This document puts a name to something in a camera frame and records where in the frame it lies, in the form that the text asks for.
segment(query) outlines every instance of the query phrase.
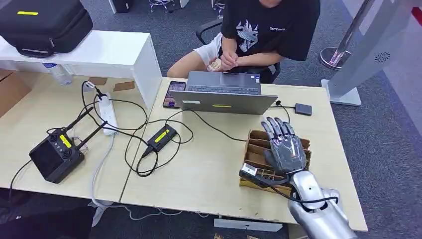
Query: cardboard box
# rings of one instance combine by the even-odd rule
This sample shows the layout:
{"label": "cardboard box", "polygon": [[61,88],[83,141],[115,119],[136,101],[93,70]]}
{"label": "cardboard box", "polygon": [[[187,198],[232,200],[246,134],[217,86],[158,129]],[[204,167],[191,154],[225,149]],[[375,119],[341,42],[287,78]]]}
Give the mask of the cardboard box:
{"label": "cardboard box", "polygon": [[[301,143],[306,155],[305,169],[308,170],[309,165],[311,163],[312,152],[309,151],[309,146],[311,144],[309,140],[303,139],[303,138],[301,138]],[[270,141],[269,141],[267,133],[260,130],[252,130],[251,132],[249,132],[248,141],[246,142],[245,156],[243,159],[243,163],[247,163],[249,165],[254,166],[255,168],[258,168],[257,173],[261,176],[264,176],[271,180],[282,180],[284,176],[276,175],[273,167],[271,167],[265,161],[265,156],[263,153],[264,150],[271,150]],[[246,186],[246,187],[256,188],[256,189],[275,193],[275,191],[272,190],[271,188],[261,188],[258,185],[250,181],[247,181],[243,178],[240,178],[239,184],[240,186]],[[291,187],[280,186],[280,185],[277,185],[274,187],[287,195],[290,194]]]}
{"label": "cardboard box", "polygon": [[0,69],[0,117],[13,108],[31,89],[14,71]]}

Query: black device with antennas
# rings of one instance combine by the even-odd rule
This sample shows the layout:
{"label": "black device with antennas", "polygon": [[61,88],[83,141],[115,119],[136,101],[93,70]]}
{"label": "black device with antennas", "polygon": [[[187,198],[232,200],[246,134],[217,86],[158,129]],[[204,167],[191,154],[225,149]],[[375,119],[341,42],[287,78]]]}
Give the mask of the black device with antennas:
{"label": "black device with antennas", "polygon": [[100,131],[107,121],[103,122],[78,145],[75,145],[66,133],[92,109],[92,107],[87,109],[67,127],[55,128],[53,132],[49,132],[49,135],[30,151],[29,157],[46,181],[60,183],[85,159],[84,154],[80,151],[81,147]]}

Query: white cable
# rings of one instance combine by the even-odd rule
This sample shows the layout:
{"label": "white cable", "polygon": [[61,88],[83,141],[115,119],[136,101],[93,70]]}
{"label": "white cable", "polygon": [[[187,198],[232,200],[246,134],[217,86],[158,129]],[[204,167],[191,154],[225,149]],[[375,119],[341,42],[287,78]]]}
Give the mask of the white cable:
{"label": "white cable", "polygon": [[106,161],[106,158],[107,158],[108,154],[110,154],[111,149],[113,148],[113,145],[114,145],[114,135],[111,135],[110,137],[111,137],[111,140],[110,140],[110,144],[108,145],[108,149],[107,149],[107,151],[105,152],[104,157],[103,157],[103,158],[101,159],[101,161],[98,163],[98,166],[97,166],[96,170],[94,171],[94,173],[93,173],[93,175],[92,175],[92,179],[91,179],[91,200],[92,200],[92,202],[93,202],[95,205],[97,205],[98,207],[101,207],[101,208],[125,208],[125,209],[126,209],[126,211],[128,211],[128,212],[129,212],[129,217],[130,217],[130,219],[132,219],[132,220],[134,220],[134,221],[139,221],[139,220],[142,220],[142,219],[147,218],[147,217],[149,217],[149,216],[158,216],[158,215],[160,215],[160,214],[163,214],[163,215],[166,215],[166,216],[175,216],[175,215],[179,215],[180,213],[182,213],[183,211],[180,211],[180,212],[178,212],[178,213],[171,213],[171,214],[170,214],[170,213],[165,213],[165,212],[163,212],[160,208],[156,208],[156,207],[154,207],[154,208],[158,209],[159,213],[151,213],[151,214],[148,214],[148,215],[143,216],[143,217],[141,217],[141,218],[134,218],[134,217],[132,216],[132,211],[131,211],[131,210],[130,210],[127,206],[125,206],[125,205],[110,205],[110,206],[107,206],[107,205],[103,205],[103,204],[101,204],[100,202],[98,202],[98,201],[95,199],[95,197],[94,197],[94,192],[95,192],[95,181],[96,181],[97,175],[98,175],[98,173],[99,173],[100,169],[102,168],[102,166],[103,166],[104,162]]}
{"label": "white cable", "polygon": [[104,162],[106,161],[106,158],[108,156],[108,154],[111,152],[111,149],[113,148],[113,144],[114,144],[114,135],[110,136],[111,140],[110,140],[110,144],[108,145],[108,149],[104,154],[104,157],[100,160],[96,170],[94,171],[93,175],[92,175],[92,179],[91,179],[91,200],[92,202],[97,205],[98,207],[104,208],[107,207],[101,203],[99,203],[95,197],[94,197],[94,191],[95,191],[95,180],[97,178],[98,172],[100,171],[101,167],[103,166]]}
{"label": "white cable", "polygon": [[202,215],[200,212],[195,212],[196,214],[198,214],[201,218],[206,218],[209,216],[209,214],[207,215]]}

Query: wooden desk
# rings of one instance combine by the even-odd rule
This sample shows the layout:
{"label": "wooden desk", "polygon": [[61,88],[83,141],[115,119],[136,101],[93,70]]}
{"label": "wooden desk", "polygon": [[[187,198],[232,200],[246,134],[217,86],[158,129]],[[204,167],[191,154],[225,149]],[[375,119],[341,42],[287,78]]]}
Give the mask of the wooden desk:
{"label": "wooden desk", "polygon": [[[81,83],[88,79],[88,77],[75,77],[71,85],[60,86],[50,74],[19,74],[23,74],[26,81],[33,86],[25,98],[0,118],[0,187],[3,188],[9,188],[16,171],[30,159],[28,156],[30,150],[47,136],[45,132],[47,129],[67,126],[77,117],[83,108]],[[107,83],[99,88],[104,92],[110,92],[112,98],[134,101],[144,106],[138,89],[112,92],[115,83],[126,81],[131,80],[109,78]],[[93,92],[85,93],[87,103],[92,102],[93,96]],[[115,102],[114,108],[120,127],[138,127],[145,121],[142,111],[132,104]],[[87,116],[76,124],[75,135],[84,139],[96,127],[92,119]],[[35,165],[30,163],[16,178],[13,188],[89,198],[91,176],[102,159],[109,140],[102,130],[99,131],[87,143],[90,150],[85,160],[60,184],[45,181]],[[127,136],[116,136],[113,150],[97,178],[95,191],[97,199],[119,201],[129,171],[123,159],[127,142]],[[132,142],[129,155],[135,154],[138,145],[137,140]]]}
{"label": "wooden desk", "polygon": [[[162,107],[162,101],[171,80],[163,78],[153,106],[150,120],[165,119],[178,110]],[[344,211],[354,230],[367,231],[365,219],[353,184],[337,126],[325,89],[314,87],[262,85],[262,93],[278,95],[282,104],[312,105],[311,117],[296,115],[288,110],[291,125],[297,135],[311,141],[311,172],[320,185],[337,189],[341,193]],[[211,125],[229,135],[246,139],[250,129],[261,129],[264,117],[280,117],[287,120],[283,109],[269,109],[263,116],[199,112]],[[157,169],[151,176],[140,178],[131,172],[124,189],[122,203],[155,206],[176,210],[202,212],[222,216],[248,218],[295,224],[287,209],[287,200],[280,195],[239,187],[238,172],[242,165],[244,143],[233,141],[206,126],[192,112],[183,112],[173,118],[187,124],[195,136],[181,145],[179,153],[167,166]],[[144,133],[149,139],[164,125],[151,124]],[[190,133],[177,123],[170,123],[182,140]],[[159,153],[159,163],[167,161],[177,145],[169,143]],[[138,158],[144,152],[141,145]],[[155,157],[143,159],[141,169],[153,165]]]}

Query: black t-shirt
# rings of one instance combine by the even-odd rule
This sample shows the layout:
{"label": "black t-shirt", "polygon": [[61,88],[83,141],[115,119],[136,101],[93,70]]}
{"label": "black t-shirt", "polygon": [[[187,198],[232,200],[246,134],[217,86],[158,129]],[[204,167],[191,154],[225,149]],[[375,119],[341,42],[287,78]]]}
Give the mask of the black t-shirt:
{"label": "black t-shirt", "polygon": [[305,61],[319,18],[319,0],[282,0],[264,7],[259,0],[226,0],[221,32],[236,39],[237,55],[276,51]]}

